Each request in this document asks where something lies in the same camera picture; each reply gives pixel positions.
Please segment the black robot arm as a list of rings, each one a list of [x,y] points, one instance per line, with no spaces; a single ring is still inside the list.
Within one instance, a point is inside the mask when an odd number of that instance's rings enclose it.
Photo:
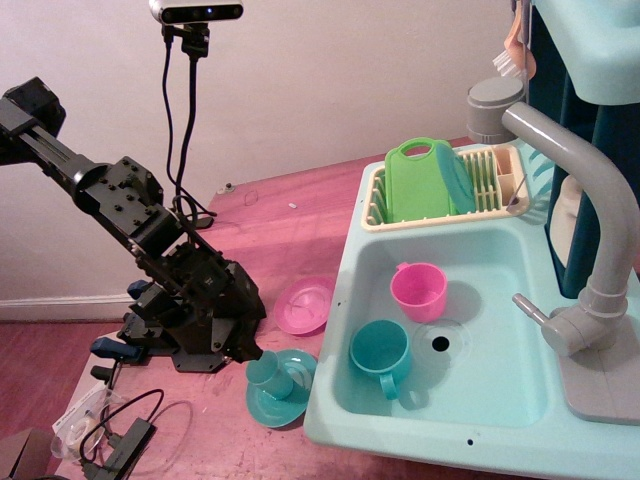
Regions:
[[[168,356],[181,372],[259,359],[266,316],[257,285],[163,204],[154,175],[129,157],[95,163],[57,140],[66,112],[39,78],[1,97],[1,162],[32,162],[135,258],[148,276],[133,293],[111,354]]]

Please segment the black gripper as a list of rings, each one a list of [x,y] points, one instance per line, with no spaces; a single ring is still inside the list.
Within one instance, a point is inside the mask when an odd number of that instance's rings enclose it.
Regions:
[[[266,317],[259,290],[244,268],[219,252],[195,244],[182,244],[167,256],[172,292],[178,309],[198,318],[233,319],[234,330],[225,343],[226,358],[238,363],[260,360],[262,349],[255,334]]]

